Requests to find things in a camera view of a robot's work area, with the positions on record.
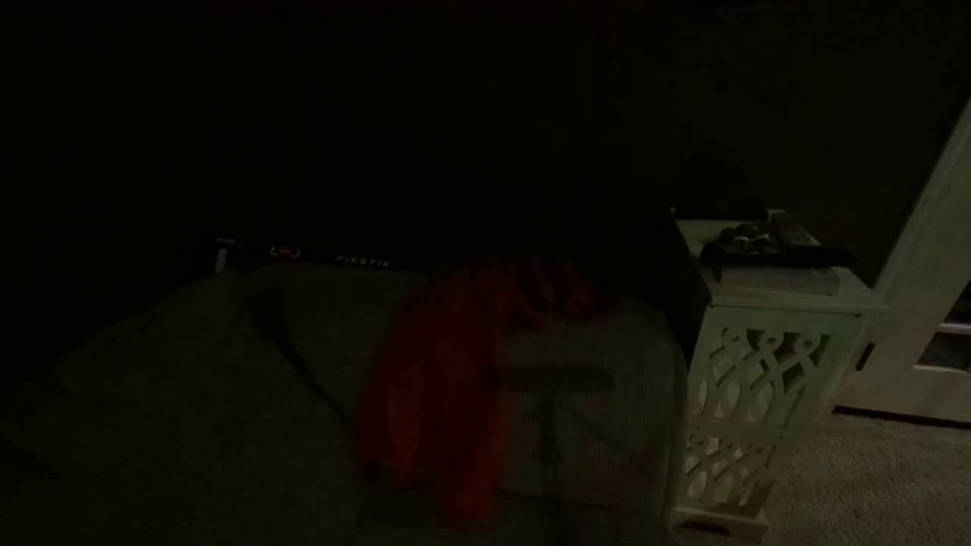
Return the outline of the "orange red blanket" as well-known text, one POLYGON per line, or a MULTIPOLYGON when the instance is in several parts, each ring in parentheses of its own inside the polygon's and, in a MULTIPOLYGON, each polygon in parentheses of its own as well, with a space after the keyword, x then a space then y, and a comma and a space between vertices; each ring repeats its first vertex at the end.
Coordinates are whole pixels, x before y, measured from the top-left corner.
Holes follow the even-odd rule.
POLYGON ((510 338, 602 311, 569 260, 474 260, 433 273, 392 320, 362 405, 362 460, 457 521, 497 504, 510 338))

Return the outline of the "white lattice side cabinet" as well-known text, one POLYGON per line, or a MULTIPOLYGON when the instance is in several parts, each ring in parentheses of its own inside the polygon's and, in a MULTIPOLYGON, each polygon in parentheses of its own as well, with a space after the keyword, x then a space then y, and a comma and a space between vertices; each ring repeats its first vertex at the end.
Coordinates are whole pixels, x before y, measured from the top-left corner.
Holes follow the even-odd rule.
POLYGON ((702 265, 726 230, 677 219, 687 376, 674 521, 761 540, 775 460, 831 410, 879 296, 847 266, 702 265))

